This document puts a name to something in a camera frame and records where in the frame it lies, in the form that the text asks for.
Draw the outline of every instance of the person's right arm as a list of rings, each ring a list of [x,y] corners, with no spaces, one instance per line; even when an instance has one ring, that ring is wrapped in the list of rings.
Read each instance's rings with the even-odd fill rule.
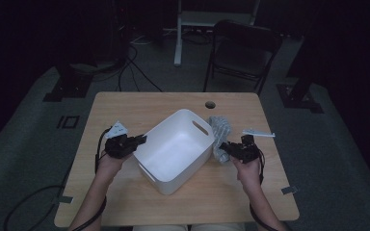
[[[242,183],[243,190],[247,194],[251,207],[257,217],[277,231],[286,230],[283,223],[278,220],[278,217],[274,213],[261,188],[259,179],[259,160],[256,159],[247,164],[242,164],[239,160],[233,157],[231,160],[238,170],[237,179]],[[258,230],[267,230],[258,223],[257,226]]]

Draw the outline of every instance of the gray carpet floor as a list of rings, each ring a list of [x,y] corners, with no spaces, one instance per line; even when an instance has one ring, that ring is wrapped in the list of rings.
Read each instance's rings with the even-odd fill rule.
[[[326,89],[310,88],[323,114],[286,109],[278,95],[276,84],[294,85],[297,81],[285,77],[300,44],[284,40],[260,95],[271,130],[277,134],[275,142],[289,182],[299,189],[295,198],[301,215],[288,224],[293,230],[370,230],[370,171]],[[135,64],[163,91],[202,91],[209,45],[184,42],[180,67],[173,66],[172,38],[163,46],[143,39],[134,46],[138,50]],[[157,91],[133,65],[131,68],[121,75],[123,91],[136,91],[135,83],[140,91]],[[9,230],[28,230],[46,213],[36,230],[65,230],[53,222],[59,188],[39,192],[15,211],[13,208],[39,189],[64,183],[95,95],[119,89],[117,74],[102,74],[93,78],[85,98],[43,102],[58,78],[55,68],[39,77],[0,133],[0,230],[5,223]],[[246,92],[252,86],[245,80],[218,75],[209,81],[208,91]],[[75,128],[58,126],[62,116],[78,116]],[[252,223],[247,227],[255,230]]]

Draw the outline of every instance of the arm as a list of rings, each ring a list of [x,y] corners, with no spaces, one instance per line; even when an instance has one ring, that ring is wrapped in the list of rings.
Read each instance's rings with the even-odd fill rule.
[[[116,174],[121,170],[122,163],[128,159],[131,155],[123,158],[116,159],[112,158],[109,155],[102,153],[104,156],[101,158],[98,164],[97,173],[92,180],[92,184],[89,187],[86,197],[83,200],[83,203],[76,214],[73,222],[71,223],[68,230],[73,230],[89,219],[91,219],[97,211],[100,209],[101,204],[106,196],[110,184],[113,182]],[[100,230],[101,226],[101,216],[85,228],[85,231]]]
[[[232,163],[238,169],[237,179],[241,181],[243,190],[248,195],[251,207],[257,216],[270,227],[283,231],[284,225],[278,220],[260,186],[259,160],[256,159],[247,164],[242,164],[238,159],[231,158]],[[258,230],[266,230],[258,225]]]

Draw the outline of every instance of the white plastic bin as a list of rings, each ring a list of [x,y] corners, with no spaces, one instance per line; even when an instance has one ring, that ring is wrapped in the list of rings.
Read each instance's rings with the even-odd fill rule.
[[[174,193],[212,153],[212,127],[190,110],[181,109],[146,133],[134,156],[140,170],[162,194]]]

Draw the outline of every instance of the person's left arm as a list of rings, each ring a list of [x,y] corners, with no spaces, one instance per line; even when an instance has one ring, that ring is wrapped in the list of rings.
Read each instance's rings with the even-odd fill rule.
[[[83,200],[76,217],[74,217],[73,222],[68,227],[68,230],[74,230],[75,228],[84,224],[99,211],[110,184],[113,182],[114,177],[122,168],[122,163],[131,156],[129,155],[123,159],[116,159],[105,154],[105,152],[102,154],[104,156],[99,161],[97,173],[92,180],[92,184],[86,193],[86,197]],[[98,231],[100,228],[101,216],[84,230]]]

